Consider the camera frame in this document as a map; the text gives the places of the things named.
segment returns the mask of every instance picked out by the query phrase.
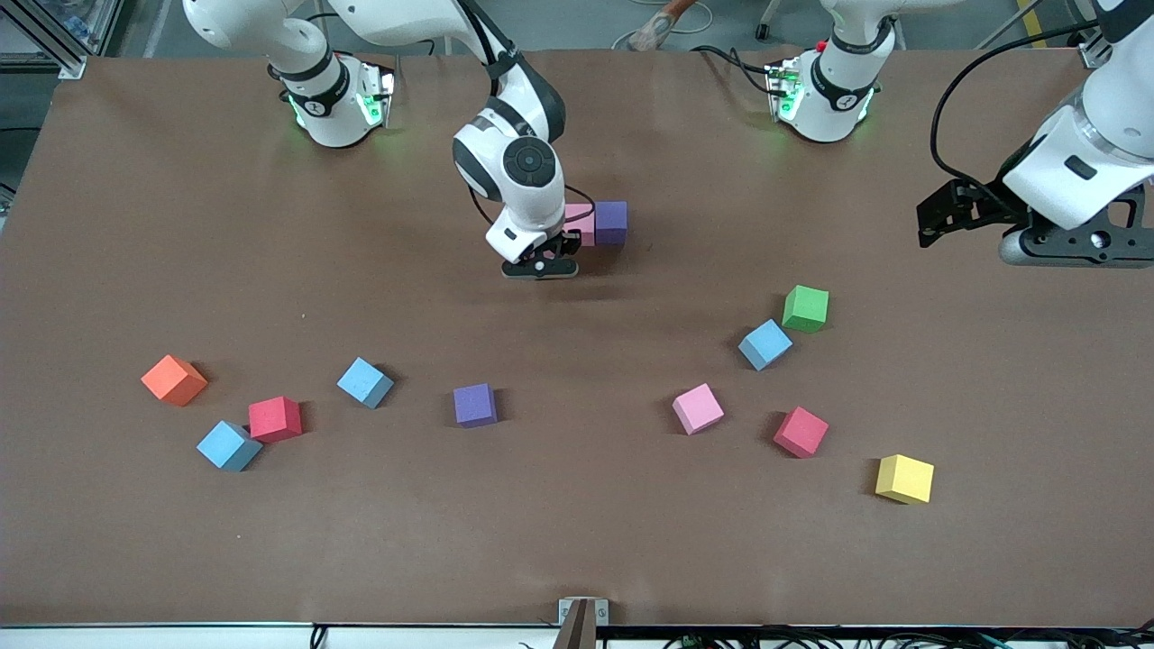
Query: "red cube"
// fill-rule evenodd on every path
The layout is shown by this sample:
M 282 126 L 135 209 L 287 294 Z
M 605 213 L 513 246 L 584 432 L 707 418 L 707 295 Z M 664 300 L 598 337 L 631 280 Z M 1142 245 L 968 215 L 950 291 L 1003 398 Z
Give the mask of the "red cube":
M 797 457 L 812 457 L 829 428 L 829 424 L 799 406 L 786 416 L 773 441 Z
M 272 443 L 305 433 L 300 425 L 300 404 L 278 396 L 248 406 L 249 435 L 261 443 Z

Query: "black cable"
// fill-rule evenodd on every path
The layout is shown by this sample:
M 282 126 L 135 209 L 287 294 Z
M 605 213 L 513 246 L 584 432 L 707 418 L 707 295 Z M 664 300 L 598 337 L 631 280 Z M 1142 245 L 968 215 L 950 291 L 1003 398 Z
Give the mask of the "black cable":
M 329 627 L 324 625 L 313 625 L 313 634 L 308 637 L 308 649 L 321 649 L 324 640 L 329 636 Z
M 585 199 L 585 201 L 589 203 L 589 209 L 587 210 L 583 211 L 582 214 L 578 214 L 577 216 L 570 216 L 569 218 L 565 219 L 565 223 L 572 223 L 575 221 L 580 221 L 580 219 L 585 218 L 586 216 L 593 214 L 593 210 L 597 209 L 595 201 L 592 197 L 590 197 L 590 195 L 586 194 L 585 192 L 582 192 L 580 189 L 574 187 L 572 185 L 565 185 L 565 189 L 569 189 L 574 194 L 577 194 L 578 196 Z
M 1018 210 L 1011 209 L 1010 206 L 1005 203 L 1005 201 L 998 197 L 989 187 L 980 182 L 976 178 L 950 166 L 949 164 L 945 163 L 945 161 L 942 159 L 941 154 L 938 154 L 938 143 L 937 143 L 938 124 L 942 120 L 942 111 L 945 109 L 945 104 L 950 99 L 950 96 L 953 95 L 953 91 L 957 90 L 958 85 L 961 84 L 961 81 L 966 79 L 966 76 L 969 73 L 974 72 L 974 68 L 992 59 L 994 57 L 997 57 L 998 54 L 1007 52 L 1016 47 L 1021 47 L 1022 45 L 1029 45 L 1031 43 L 1046 40 L 1048 38 L 1055 38 L 1057 36 L 1065 36 L 1067 33 L 1073 33 L 1076 31 L 1081 31 L 1084 29 L 1091 29 L 1094 27 L 1097 27 L 1097 21 L 1086 21 L 1070 27 L 1064 27 L 1061 29 L 1051 29 L 1049 31 L 1043 31 L 1036 36 L 1019 38 L 1018 40 L 1012 40 L 1010 43 L 1006 43 L 1005 45 L 999 45 L 983 53 L 981 57 L 974 59 L 974 61 L 971 62 L 968 66 L 962 68 L 962 70 L 958 73 L 958 76 L 953 77 L 953 81 L 951 81 L 950 85 L 946 87 L 945 92 L 942 94 L 942 98 L 938 99 L 937 107 L 934 110 L 934 120 L 930 122 L 930 156 L 934 157 L 934 164 L 938 165 L 938 167 L 942 171 L 949 173 L 950 176 L 959 180 L 965 180 L 973 187 L 981 191 L 983 194 L 986 194 L 987 197 L 992 200 L 1001 209 L 1005 210 L 1006 214 L 1018 214 Z
M 729 47 L 729 53 L 728 54 L 725 53 L 725 52 L 722 52 L 721 50 L 718 50 L 717 47 L 714 47 L 712 45 L 698 45 L 697 47 L 694 47 L 692 50 L 690 50 L 690 52 L 702 52 L 702 53 L 706 53 L 706 54 L 715 54 L 715 55 L 720 57 L 721 59 L 724 59 L 729 65 L 736 66 L 737 69 L 741 70 L 741 74 L 745 75 L 745 79 L 749 80 L 750 85 L 752 85 L 754 88 L 757 88 L 762 92 L 765 92 L 766 95 L 771 95 L 773 97 L 785 97 L 786 96 L 786 94 L 782 92 L 782 91 L 780 91 L 780 90 L 771 90 L 769 88 L 765 88 L 760 83 L 758 83 L 757 80 L 754 79 L 754 75 L 751 75 L 750 73 L 751 72 L 756 72 L 758 74 L 765 74 L 765 68 L 764 67 L 752 66 L 752 65 L 749 65 L 745 61 L 741 60 L 741 54 L 737 53 L 737 49 L 736 47 Z M 769 64 L 769 65 L 772 66 L 774 64 L 780 64 L 780 62 L 781 61 L 774 61 L 773 64 Z
M 465 13 L 465 17 L 469 18 L 469 24 L 472 25 L 473 32 L 477 33 L 477 39 L 481 42 L 481 50 L 485 51 L 485 65 L 486 67 L 492 66 L 497 62 L 496 55 L 493 53 L 493 45 L 489 43 L 488 35 L 485 33 L 485 28 L 481 25 L 481 20 L 477 17 L 477 14 L 465 5 L 457 3 L 460 10 Z M 497 80 L 489 80 L 489 96 L 496 97 L 497 92 L 501 91 L 501 84 Z
M 734 66 L 741 65 L 741 66 L 744 66 L 745 69 L 748 69 L 749 72 L 758 72 L 758 73 L 764 73 L 765 72 L 765 68 L 759 68 L 759 67 L 757 67 L 755 65 L 743 62 L 743 61 L 741 61 L 740 57 L 735 59 L 732 55 L 729 55 L 729 53 L 722 51 L 719 47 L 714 47 L 712 45 L 698 45 L 697 47 L 694 47 L 692 50 L 690 50 L 690 52 L 706 52 L 706 53 L 710 53 L 710 54 L 713 54 L 713 55 L 717 55 L 717 57 L 720 57 L 720 58 L 725 59 L 726 61 L 729 62 L 729 65 L 734 65 Z
M 477 200 L 477 192 L 473 189 L 473 186 L 467 182 L 465 185 L 469 187 L 469 195 L 473 199 L 473 204 L 477 206 L 477 211 L 481 212 L 481 218 L 487 221 L 489 225 L 493 225 L 493 219 L 489 218 L 489 215 L 485 214 L 485 209 L 481 207 L 480 201 Z

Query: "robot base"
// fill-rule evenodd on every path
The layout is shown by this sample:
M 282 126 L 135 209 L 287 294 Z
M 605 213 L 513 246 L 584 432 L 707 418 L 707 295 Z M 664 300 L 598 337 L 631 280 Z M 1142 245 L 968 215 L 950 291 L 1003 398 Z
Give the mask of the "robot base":
M 814 88 L 814 61 L 818 52 L 809 50 L 801 57 L 788 59 L 778 67 L 765 68 L 766 88 L 785 92 L 784 97 L 770 95 L 770 113 L 774 121 L 792 126 L 802 137 L 815 142 L 837 142 L 853 132 L 865 112 L 874 90 L 848 111 L 835 111 L 829 99 Z
M 392 106 L 394 73 L 350 54 L 336 57 L 349 72 L 350 83 L 329 114 L 314 114 L 322 113 L 324 106 L 312 102 L 298 106 L 290 99 L 288 105 L 297 113 L 297 125 L 307 130 L 313 141 L 339 149 L 360 142 L 374 128 L 387 125 Z M 292 83 L 286 85 L 293 89 Z

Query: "metal frame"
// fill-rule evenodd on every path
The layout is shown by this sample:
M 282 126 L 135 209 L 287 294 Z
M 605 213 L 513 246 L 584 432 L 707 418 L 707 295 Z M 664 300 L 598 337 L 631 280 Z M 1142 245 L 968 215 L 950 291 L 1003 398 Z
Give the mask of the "metal frame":
M 112 28 L 120 17 L 123 0 L 107 0 L 107 2 L 110 5 L 100 13 L 99 20 L 89 25 L 93 33 L 99 35 L 99 40 L 93 47 L 73 36 L 36 0 L 0 0 L 0 12 L 8 16 L 13 24 L 40 49 L 40 52 L 60 67 L 61 79 L 80 79 L 84 74 L 85 58 L 104 54 Z
M 28 38 L 60 66 L 61 77 L 80 79 L 84 74 L 88 50 L 43 7 L 21 0 L 0 0 L 0 12 Z

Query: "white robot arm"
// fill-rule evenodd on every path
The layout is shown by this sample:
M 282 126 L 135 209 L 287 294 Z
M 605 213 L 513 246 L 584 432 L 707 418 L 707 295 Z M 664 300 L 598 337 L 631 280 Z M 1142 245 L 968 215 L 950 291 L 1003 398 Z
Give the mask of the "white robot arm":
M 384 121 L 391 75 L 337 55 L 308 21 L 288 17 L 304 0 L 183 0 L 188 22 L 222 50 L 258 52 L 284 83 L 297 121 L 325 147 L 350 147 Z
M 304 0 L 183 0 L 209 43 L 268 57 L 298 122 L 317 143 L 355 144 L 383 122 L 391 75 L 334 54 L 313 24 L 290 18 Z M 452 37 L 480 59 L 492 80 L 480 113 L 454 137 L 465 182 L 504 203 L 486 240 L 515 278 L 571 277 L 579 234 L 564 232 L 564 174 L 550 142 L 565 126 L 561 96 L 472 0 L 342 0 L 334 9 L 358 36 L 396 46 Z
M 922 247 L 997 223 L 1012 226 L 1001 247 L 1007 263 L 1154 264 L 1154 230 L 1142 226 L 1142 185 L 1154 178 L 1154 2 L 1094 7 L 1114 47 L 1110 60 L 1050 113 L 994 182 L 961 174 L 923 201 Z M 1127 210 L 1124 223 L 1111 222 L 1111 204 Z
M 505 259 L 508 277 L 565 277 L 579 247 L 563 232 L 564 173 L 549 144 L 565 128 L 565 105 L 473 0 L 346 0 L 337 14 L 358 36 L 403 45 L 451 36 L 470 49 L 493 87 L 485 107 L 452 142 L 457 171 L 470 188 L 504 202 L 485 238 Z
M 865 119 L 877 74 L 893 52 L 894 16 L 960 1 L 822 0 L 833 16 L 830 39 L 769 70 L 774 119 L 815 142 L 845 139 Z

